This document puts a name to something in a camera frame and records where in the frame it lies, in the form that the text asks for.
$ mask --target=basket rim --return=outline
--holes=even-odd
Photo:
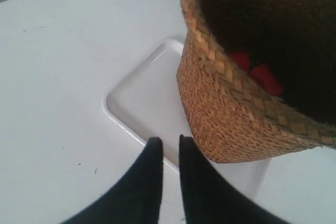
[[[239,103],[283,131],[324,146],[336,147],[334,125],[316,122],[283,103],[281,98],[267,94],[225,54],[224,48],[207,27],[197,0],[181,0],[181,7],[188,32],[194,37],[193,43],[201,51],[200,54],[205,55],[201,58]]]

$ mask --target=red fabric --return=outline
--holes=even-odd
[[[267,64],[261,64],[250,71],[251,61],[248,54],[244,52],[235,52],[229,55],[229,57],[270,95],[279,96],[285,91],[283,86],[271,73]]]

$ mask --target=white tabletop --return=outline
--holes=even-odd
[[[124,174],[143,146],[103,100],[162,39],[185,34],[179,0],[0,4],[0,223],[59,223]],[[242,178],[231,181],[247,188]],[[336,152],[290,154],[273,159],[255,200],[294,224],[333,223],[335,181]],[[164,187],[161,223],[181,223],[167,166]]]

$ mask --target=black object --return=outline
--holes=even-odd
[[[239,193],[182,135],[180,179],[187,224],[288,224]],[[115,186],[63,224],[157,224],[162,181],[162,141],[153,137]]]

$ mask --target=white tray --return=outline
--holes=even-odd
[[[178,165],[180,134],[191,136],[176,82],[183,44],[174,39],[160,43],[107,97],[107,109],[144,141],[159,136],[164,153]],[[236,188],[255,198],[269,160],[241,164],[213,164]]]

